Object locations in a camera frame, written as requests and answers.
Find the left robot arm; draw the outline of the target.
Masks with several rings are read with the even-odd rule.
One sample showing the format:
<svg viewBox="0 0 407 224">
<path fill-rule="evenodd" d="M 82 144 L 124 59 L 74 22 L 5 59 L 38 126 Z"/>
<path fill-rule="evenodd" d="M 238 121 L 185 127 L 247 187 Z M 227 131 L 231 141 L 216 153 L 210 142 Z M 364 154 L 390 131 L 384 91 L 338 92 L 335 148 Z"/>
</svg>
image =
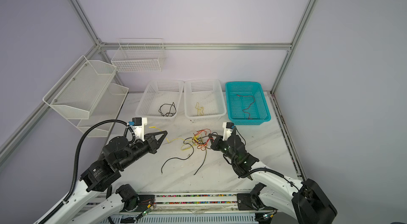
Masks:
<svg viewBox="0 0 407 224">
<path fill-rule="evenodd" d="M 111 139 L 102 149 L 98 160 L 92 163 L 81 175 L 78 174 L 78 163 L 81 147 L 90 132 L 97 127 L 120 123 L 125 126 L 123 136 Z M 97 224 L 125 208 L 134 210 L 139 196 L 129 184 L 119 187 L 102 203 L 86 211 L 79 212 L 102 192 L 108 191 L 111 185 L 121 177 L 121 172 L 146 154 L 156 154 L 167 131 L 150 134 L 144 133 L 145 119 L 134 118 L 131 122 L 117 119 L 101 121 L 90 127 L 80 138 L 74 157 L 74 170 L 70 190 L 64 198 L 47 211 L 39 224 Z"/>
</svg>

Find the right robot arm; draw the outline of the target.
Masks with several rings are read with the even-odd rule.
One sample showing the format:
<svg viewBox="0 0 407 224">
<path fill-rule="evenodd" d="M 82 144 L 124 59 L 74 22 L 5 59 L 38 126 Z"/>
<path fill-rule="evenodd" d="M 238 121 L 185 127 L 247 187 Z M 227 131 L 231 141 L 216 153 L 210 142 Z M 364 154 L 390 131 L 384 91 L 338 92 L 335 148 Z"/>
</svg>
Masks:
<svg viewBox="0 0 407 224">
<path fill-rule="evenodd" d="M 294 179 L 272 170 L 245 148 L 237 128 L 222 136 L 210 134 L 211 149 L 221 152 L 239 178 L 256 182 L 250 193 L 251 207 L 279 210 L 300 224 L 331 224 L 338 211 L 316 181 Z"/>
</svg>

